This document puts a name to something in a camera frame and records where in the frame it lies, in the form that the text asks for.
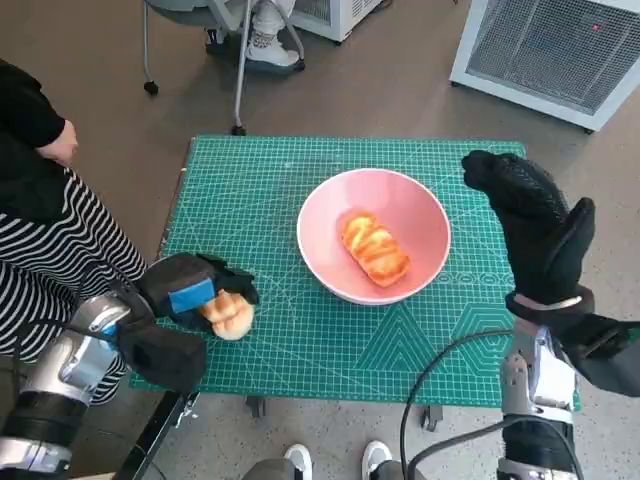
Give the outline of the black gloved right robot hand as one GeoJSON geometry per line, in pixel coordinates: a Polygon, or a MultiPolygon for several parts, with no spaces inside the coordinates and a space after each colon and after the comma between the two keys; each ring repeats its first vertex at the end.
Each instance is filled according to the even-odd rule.
{"type": "Polygon", "coordinates": [[[548,172],[514,154],[474,150],[462,167],[465,184],[487,196],[501,223],[515,292],[543,305],[579,296],[593,200],[570,207],[548,172]]]}

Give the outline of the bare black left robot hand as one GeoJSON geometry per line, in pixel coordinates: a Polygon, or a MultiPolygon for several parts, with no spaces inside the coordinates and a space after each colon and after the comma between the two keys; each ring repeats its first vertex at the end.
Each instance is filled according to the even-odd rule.
{"type": "Polygon", "coordinates": [[[223,291],[258,304],[253,281],[253,274],[230,267],[215,255],[178,253],[153,263],[135,285],[156,316],[205,332],[211,322],[198,309],[223,291]]]}

